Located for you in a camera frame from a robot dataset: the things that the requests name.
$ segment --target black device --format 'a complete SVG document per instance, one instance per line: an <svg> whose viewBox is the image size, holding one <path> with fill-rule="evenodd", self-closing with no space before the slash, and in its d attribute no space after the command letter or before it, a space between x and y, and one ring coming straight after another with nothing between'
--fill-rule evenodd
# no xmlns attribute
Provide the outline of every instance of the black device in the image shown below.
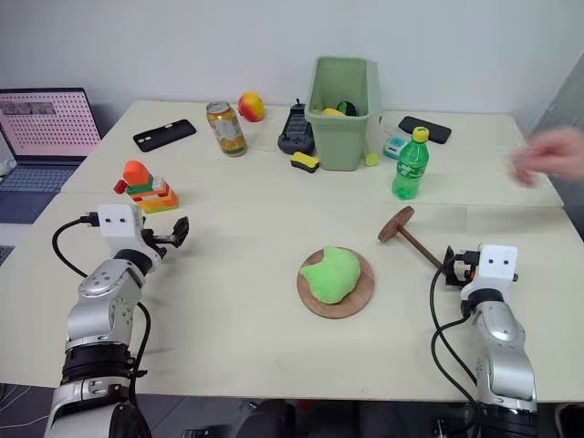
<svg viewBox="0 0 584 438"><path fill-rule="evenodd" d="M450 137L450 134L453 133L453 130L446 128L445 126L436 125L430 121L415 119L414 117L410 116L404 117L398 126L401 130L405 130L408 134L413 133L414 128L418 126L428 128L430 131L430 141L434 141L440 144L445 144L448 140L448 137Z"/></svg>
<svg viewBox="0 0 584 438"><path fill-rule="evenodd" d="M304 118L304 103L300 103L300 99L290 108L286 125L277 138L277 147L288 155L294 152L312 155L314 151L312 126Z"/></svg>
<svg viewBox="0 0 584 438"><path fill-rule="evenodd" d="M154 130L146 130L134 135L132 138L142 152L149 152L165 144L193 135L196 132L197 130L190 121L182 119Z"/></svg>

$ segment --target green plastic basket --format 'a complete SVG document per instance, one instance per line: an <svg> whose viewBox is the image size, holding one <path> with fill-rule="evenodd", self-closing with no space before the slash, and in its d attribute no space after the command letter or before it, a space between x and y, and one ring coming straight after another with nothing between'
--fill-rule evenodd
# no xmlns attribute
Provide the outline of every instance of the green plastic basket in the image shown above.
<svg viewBox="0 0 584 438"><path fill-rule="evenodd" d="M348 100L357 116L315 114ZM319 57L315 62L305 117L312 124L320 167L328 171L354 171L367 141L371 117L381 114L377 63L360 57Z"/></svg>

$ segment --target toy block tower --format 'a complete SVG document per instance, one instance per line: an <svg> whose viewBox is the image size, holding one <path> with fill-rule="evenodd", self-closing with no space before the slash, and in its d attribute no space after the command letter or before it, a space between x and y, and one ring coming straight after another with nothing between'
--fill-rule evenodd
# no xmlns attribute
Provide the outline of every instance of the toy block tower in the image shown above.
<svg viewBox="0 0 584 438"><path fill-rule="evenodd" d="M179 198L160 176L152 176L141 162L126 162L123 180L114 187L117 194L127 193L144 213L158 213L179 206Z"/></svg>

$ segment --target green bottle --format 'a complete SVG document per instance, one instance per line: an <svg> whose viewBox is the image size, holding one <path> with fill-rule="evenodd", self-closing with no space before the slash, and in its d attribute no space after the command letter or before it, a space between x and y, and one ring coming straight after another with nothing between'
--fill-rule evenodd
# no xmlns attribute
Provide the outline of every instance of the green bottle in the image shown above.
<svg viewBox="0 0 584 438"><path fill-rule="evenodd" d="M426 142L430 132L419 126L412 132L412 140L404 146L398 160L398 171L391 187L400 199L412 199L418 194L430 154Z"/></svg>

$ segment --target laptop keyboard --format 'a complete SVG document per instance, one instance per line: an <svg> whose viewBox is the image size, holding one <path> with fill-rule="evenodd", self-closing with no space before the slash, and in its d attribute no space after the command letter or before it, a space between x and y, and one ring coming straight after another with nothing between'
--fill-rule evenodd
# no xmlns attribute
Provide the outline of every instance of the laptop keyboard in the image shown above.
<svg viewBox="0 0 584 438"><path fill-rule="evenodd" d="M0 192L58 192L74 171L16 167L0 182Z"/></svg>

